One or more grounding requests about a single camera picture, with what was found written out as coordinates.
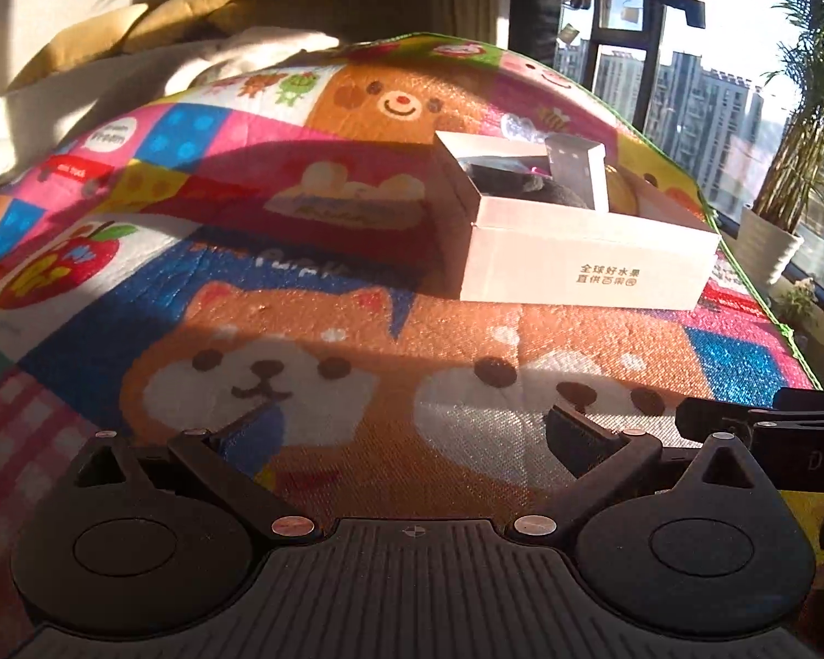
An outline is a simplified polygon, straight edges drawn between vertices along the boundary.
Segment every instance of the pink checkered pattern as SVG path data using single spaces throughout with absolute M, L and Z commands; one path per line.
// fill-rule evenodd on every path
M 97 429 L 22 371 L 0 383 L 0 657 L 31 631 L 9 552 L 37 501 Z

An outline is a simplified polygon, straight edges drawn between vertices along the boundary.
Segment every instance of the ribbed black surface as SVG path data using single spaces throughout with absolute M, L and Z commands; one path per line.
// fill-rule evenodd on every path
M 790 659 L 815 654 L 784 630 L 695 643 L 627 625 L 580 589 L 557 552 L 512 544 L 488 521 L 344 520 L 318 545 L 274 552 L 240 600 L 196 627 L 128 643 L 84 640 L 47 628 L 16 656 Z

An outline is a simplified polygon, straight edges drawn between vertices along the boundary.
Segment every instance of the white flower pot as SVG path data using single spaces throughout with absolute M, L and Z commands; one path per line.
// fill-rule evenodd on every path
M 800 235 L 785 232 L 748 207 L 742 209 L 742 224 L 732 246 L 733 255 L 761 293 L 768 292 L 778 281 L 800 245 Z

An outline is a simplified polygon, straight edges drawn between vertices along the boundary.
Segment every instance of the silver screw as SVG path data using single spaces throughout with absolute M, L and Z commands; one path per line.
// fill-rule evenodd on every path
M 545 515 L 523 515 L 513 523 L 516 532 L 523 535 L 548 535 L 558 527 L 551 517 Z
M 285 538 L 303 538 L 314 532 L 314 521 L 301 515 L 285 515 L 271 524 L 271 531 Z

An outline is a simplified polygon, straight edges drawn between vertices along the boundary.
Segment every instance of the colorful blanket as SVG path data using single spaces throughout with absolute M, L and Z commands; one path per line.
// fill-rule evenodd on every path
M 810 386 L 722 254 L 692 312 L 449 299 L 427 206 L 437 130 L 598 140 L 705 215 L 585 90 L 433 35 L 159 100 L 2 188 L 0 653 L 28 631 L 8 547 L 98 429 L 228 429 L 233 465 L 326 526 L 504 523 L 571 480 L 545 444 L 558 398 L 683 444 L 683 396 Z M 602 262 L 599 283 L 635 273 Z

